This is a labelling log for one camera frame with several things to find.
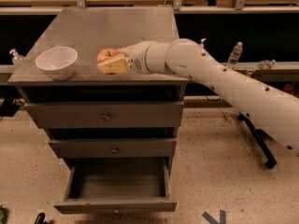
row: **black mount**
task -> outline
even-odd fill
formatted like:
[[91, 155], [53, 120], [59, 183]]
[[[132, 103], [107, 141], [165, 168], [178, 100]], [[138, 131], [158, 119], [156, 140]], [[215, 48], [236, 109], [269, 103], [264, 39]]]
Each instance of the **black mount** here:
[[35, 224], [48, 224], [48, 222], [44, 221], [46, 215], [44, 213], [40, 213], [37, 215]]
[[261, 137], [261, 133], [263, 131], [262, 130], [256, 130], [254, 125], [251, 123], [251, 121], [246, 116], [244, 116], [242, 114], [240, 114], [238, 116], [238, 119], [245, 121], [245, 123], [249, 127], [252, 135], [254, 136], [255, 140], [258, 142], [259, 146], [261, 147], [261, 149], [263, 151], [263, 154], [268, 159], [268, 161], [265, 163], [266, 167], [268, 167], [269, 169], [273, 168], [277, 164], [277, 161], [276, 161], [273, 154], [271, 153], [268, 146], [266, 145], [266, 143], [263, 141], [263, 139]]

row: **food item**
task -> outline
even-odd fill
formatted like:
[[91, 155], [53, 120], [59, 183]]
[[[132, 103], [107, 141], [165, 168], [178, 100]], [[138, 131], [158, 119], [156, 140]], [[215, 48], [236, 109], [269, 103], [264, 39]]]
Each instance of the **food item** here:
[[127, 73], [130, 65], [123, 54], [117, 55], [111, 59], [106, 59], [97, 64], [97, 68], [104, 74]]
[[98, 63], [101, 63], [101, 62], [103, 62], [105, 60], [109, 60], [109, 59], [111, 59], [111, 57], [117, 56], [119, 54], [120, 54], [120, 52], [116, 49], [102, 49], [98, 53], [98, 55], [96, 57], [96, 61]]

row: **open drawer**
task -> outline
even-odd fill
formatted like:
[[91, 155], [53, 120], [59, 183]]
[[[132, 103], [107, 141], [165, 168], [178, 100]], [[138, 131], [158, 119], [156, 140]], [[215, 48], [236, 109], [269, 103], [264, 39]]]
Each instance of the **open drawer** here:
[[62, 214], [169, 212], [169, 173], [164, 158], [72, 160]]

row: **drawer handle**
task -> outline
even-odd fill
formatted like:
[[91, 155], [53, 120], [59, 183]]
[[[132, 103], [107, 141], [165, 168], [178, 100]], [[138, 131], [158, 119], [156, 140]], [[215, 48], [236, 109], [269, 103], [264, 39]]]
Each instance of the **drawer handle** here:
[[108, 113], [105, 113], [104, 115], [102, 115], [102, 119], [104, 121], [108, 121], [108, 120], [110, 120], [110, 115]]
[[113, 154], [117, 154], [120, 151], [120, 149], [118, 147], [113, 147], [112, 148], [112, 153]]

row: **gray cabinet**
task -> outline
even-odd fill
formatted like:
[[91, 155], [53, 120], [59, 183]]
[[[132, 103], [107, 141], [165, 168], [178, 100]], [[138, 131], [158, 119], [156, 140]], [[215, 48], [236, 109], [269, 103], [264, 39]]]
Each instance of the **gray cabinet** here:
[[[70, 169], [64, 199], [54, 205], [61, 213], [175, 210], [169, 177], [188, 80], [104, 75], [95, 57], [106, 47], [177, 38], [171, 7], [66, 8], [11, 76], [25, 109]], [[35, 66], [36, 56], [53, 46], [78, 51], [68, 80], [53, 80]]]

